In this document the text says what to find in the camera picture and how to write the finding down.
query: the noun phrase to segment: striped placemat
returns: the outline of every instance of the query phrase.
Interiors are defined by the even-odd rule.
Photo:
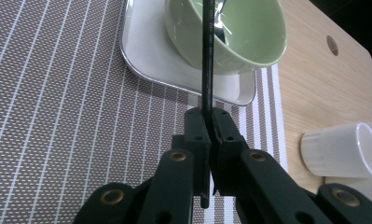
[[[139,79],[117,37],[126,3],[0,1],[0,223],[71,223],[109,182],[154,175],[200,98]],[[278,66],[254,101],[219,101],[250,147],[287,169]],[[194,223],[239,223],[233,198],[195,201]]]

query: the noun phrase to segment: white tray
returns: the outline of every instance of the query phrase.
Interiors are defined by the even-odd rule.
[[[119,37],[122,54],[136,76],[200,95],[201,71],[189,65],[169,39],[164,3],[128,0]],[[255,73],[214,75],[213,94],[234,105],[248,105],[255,97]]]

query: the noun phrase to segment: wooden table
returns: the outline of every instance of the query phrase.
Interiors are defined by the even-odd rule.
[[[307,0],[282,0],[287,51],[280,61],[284,129],[290,176],[315,192],[299,153],[302,134],[341,123],[372,120],[372,60],[369,53]],[[333,37],[335,56],[327,44]]]

